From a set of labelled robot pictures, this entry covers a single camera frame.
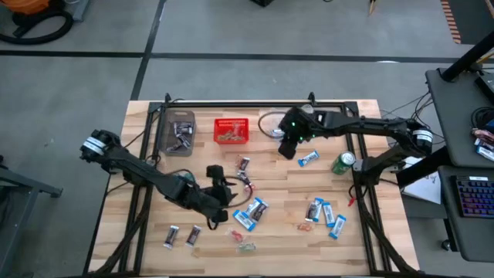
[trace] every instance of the rgb keyboard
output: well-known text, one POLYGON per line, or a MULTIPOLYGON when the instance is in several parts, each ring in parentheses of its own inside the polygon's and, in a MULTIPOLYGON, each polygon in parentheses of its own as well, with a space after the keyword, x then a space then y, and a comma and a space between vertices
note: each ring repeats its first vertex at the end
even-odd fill
POLYGON ((453 176, 452 179, 462 216, 494 218, 494 180, 469 176, 453 176))

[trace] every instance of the green soda can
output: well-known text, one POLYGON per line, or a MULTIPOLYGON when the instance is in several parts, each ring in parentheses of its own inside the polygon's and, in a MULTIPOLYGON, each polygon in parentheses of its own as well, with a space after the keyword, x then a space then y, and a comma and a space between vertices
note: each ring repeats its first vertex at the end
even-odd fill
POLYGON ((337 159, 334 160, 333 165, 331 165, 331 171, 336 175, 345 174, 348 169, 352 167, 355 163, 355 155, 349 151, 338 155, 337 159))

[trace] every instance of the wooden tabletop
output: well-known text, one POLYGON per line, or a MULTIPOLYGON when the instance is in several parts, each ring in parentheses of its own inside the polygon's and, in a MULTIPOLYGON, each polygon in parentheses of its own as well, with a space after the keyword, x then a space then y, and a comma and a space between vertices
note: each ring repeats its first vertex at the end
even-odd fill
MULTIPOLYGON (((358 100, 360 114, 380 117, 376 100, 358 100)), ((122 144, 126 144, 144 129, 147 101, 130 102, 121 133, 122 144)), ((158 168, 162 172, 181 168, 191 170, 204 187, 211 186, 206 178, 208 165, 219 164, 226 175, 234 175, 235 159, 240 155, 251 158, 247 175, 256 186, 255 197, 269 204, 269 208, 252 232, 247 232, 229 209, 229 220, 211 231, 205 217, 194 211, 184 210, 164 200, 154 189, 151 214, 147 226, 146 243, 141 275, 152 276, 248 276, 248 275, 366 275, 368 265, 356 205, 348 207, 348 188, 352 185, 351 173, 335 175, 330 166, 333 160, 347 150, 344 137, 316 138, 297 148, 295 159, 287 161, 278 154, 279 143, 259 132, 257 120, 260 115, 279 108, 194 108, 196 135, 192 156, 187 158, 167 157, 161 153, 158 168), (213 122, 220 117, 246 117, 249 119, 250 140, 243 145, 218 145, 213 141, 213 122), (317 150, 320 159, 301 168, 296 159, 317 150), (315 197, 331 202, 335 214, 344 215, 347 222, 338 240, 328 236, 330 229, 324 218, 310 232, 299 231, 297 225, 304 222, 309 203, 315 197), (170 225, 180 227, 174 248, 163 247, 170 225), (202 227, 194 248, 186 246, 193 225, 202 227), (237 253, 237 244, 225 232, 228 228, 248 236, 257 250, 237 253)), ((279 117, 267 117, 263 127, 276 125, 279 117)), ((384 137, 365 136, 369 155, 377 156, 387 149, 384 137)), ((141 139, 129 147, 138 155, 141 139)), ((112 177, 109 188, 123 182, 120 176, 112 177)), ((242 187, 233 187, 238 192, 233 202, 245 197, 242 187)), ((381 182, 376 187, 381 208, 384 231, 396 250, 408 264, 418 268, 407 218, 397 186, 381 182)), ((101 266, 122 239, 127 221, 132 185, 125 185, 112 192, 104 204, 100 227, 94 246, 90 270, 101 266)), ((248 204, 239 209, 245 210, 248 204)), ((378 255, 377 240, 374 253, 378 255)))

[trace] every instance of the red plastic basket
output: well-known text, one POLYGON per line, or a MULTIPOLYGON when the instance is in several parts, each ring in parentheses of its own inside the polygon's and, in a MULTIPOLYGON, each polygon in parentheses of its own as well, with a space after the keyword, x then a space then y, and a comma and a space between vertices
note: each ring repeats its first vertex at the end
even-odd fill
POLYGON ((215 142, 245 144, 249 141, 249 119, 215 119, 215 142))

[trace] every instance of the gray floor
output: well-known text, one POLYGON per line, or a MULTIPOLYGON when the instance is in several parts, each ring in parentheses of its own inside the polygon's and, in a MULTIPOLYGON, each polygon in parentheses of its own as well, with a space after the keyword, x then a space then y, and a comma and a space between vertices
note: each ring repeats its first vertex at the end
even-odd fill
MULTIPOLYGON (((0 50, 143 52, 158 0, 92 1, 86 21, 44 46, 0 50)), ((168 0, 156 53, 272 53, 342 56, 458 57, 439 0, 168 0)), ((0 10, 0 29, 6 24, 0 10)), ((39 26, 43 33, 56 19, 39 26)), ((95 128, 119 133, 140 59, 0 56, 0 154, 15 171, 64 188, 41 197, 14 270, 39 277, 81 273, 107 175, 79 159, 95 128)), ((140 100, 165 93, 185 99, 378 99, 391 110, 427 91, 425 70, 445 64, 152 59, 140 100)), ((409 117, 413 106, 398 110, 409 117)), ((422 119, 441 133, 430 106, 422 119)), ((421 269, 491 277, 494 265, 445 253, 441 221, 409 219, 421 269)))

